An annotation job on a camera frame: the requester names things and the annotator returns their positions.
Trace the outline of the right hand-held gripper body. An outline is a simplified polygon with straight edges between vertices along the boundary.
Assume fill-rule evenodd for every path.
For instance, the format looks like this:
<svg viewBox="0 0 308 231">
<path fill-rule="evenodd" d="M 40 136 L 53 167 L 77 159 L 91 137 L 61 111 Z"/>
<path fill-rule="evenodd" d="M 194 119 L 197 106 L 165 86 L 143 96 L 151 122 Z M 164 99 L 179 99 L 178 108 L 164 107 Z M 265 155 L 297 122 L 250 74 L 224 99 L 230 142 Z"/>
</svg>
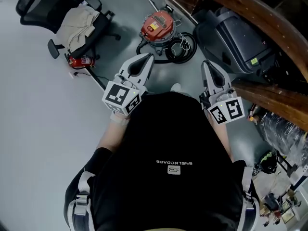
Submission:
<svg viewBox="0 0 308 231">
<path fill-rule="evenodd" d="M 241 97 L 233 87 L 210 95 L 205 90 L 200 96 L 203 110 L 206 110 L 216 124 L 226 124 L 245 116 Z"/>
</svg>

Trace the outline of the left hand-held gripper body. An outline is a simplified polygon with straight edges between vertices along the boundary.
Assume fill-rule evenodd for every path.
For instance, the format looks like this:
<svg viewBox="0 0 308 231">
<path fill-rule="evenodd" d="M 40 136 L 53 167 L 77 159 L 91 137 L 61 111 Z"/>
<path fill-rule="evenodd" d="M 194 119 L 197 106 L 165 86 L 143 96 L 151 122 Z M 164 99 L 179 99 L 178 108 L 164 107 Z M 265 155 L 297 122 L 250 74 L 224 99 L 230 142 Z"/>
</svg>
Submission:
<svg viewBox="0 0 308 231">
<path fill-rule="evenodd" d="M 141 103 L 146 91 L 144 85 L 116 74 L 114 80 L 108 82 L 102 101 L 111 111 L 128 116 Z"/>
</svg>

